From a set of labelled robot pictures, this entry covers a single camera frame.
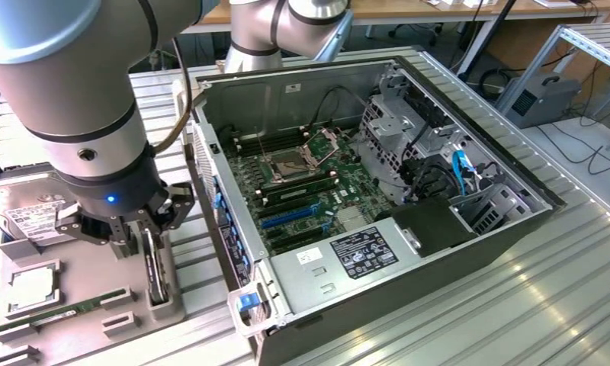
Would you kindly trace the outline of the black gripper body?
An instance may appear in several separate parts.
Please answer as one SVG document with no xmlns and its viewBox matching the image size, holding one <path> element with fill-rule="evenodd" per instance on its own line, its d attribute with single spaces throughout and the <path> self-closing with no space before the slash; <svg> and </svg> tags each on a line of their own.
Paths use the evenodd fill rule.
<svg viewBox="0 0 610 366">
<path fill-rule="evenodd" d="M 111 175 L 95 178 L 80 178 L 63 172 L 59 175 L 75 200 L 94 216 L 119 217 L 144 208 L 156 210 L 170 198 L 152 149 L 144 149 L 134 163 Z"/>
</svg>

